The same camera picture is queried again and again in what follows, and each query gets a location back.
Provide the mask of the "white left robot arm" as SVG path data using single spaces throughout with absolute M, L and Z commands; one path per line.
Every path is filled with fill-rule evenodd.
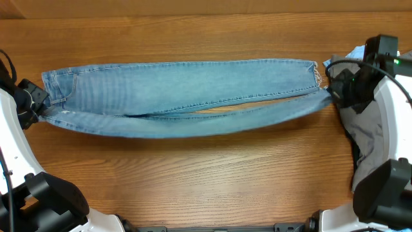
M 1 231 L 123 231 L 116 215 L 91 209 L 79 188 L 46 173 L 24 129 L 47 94 L 24 79 L 1 79 Z

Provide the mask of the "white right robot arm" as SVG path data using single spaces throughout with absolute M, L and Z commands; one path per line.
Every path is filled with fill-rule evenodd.
M 328 88 L 344 129 L 359 151 L 351 203 L 319 210 L 299 231 L 411 230 L 411 61 L 356 61 Z

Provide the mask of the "light blue denim jeans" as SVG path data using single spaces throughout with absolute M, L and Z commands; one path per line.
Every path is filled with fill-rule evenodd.
M 94 64 L 42 75 L 43 122 L 83 133 L 181 138 L 262 128 L 328 106 L 317 64 L 297 59 Z

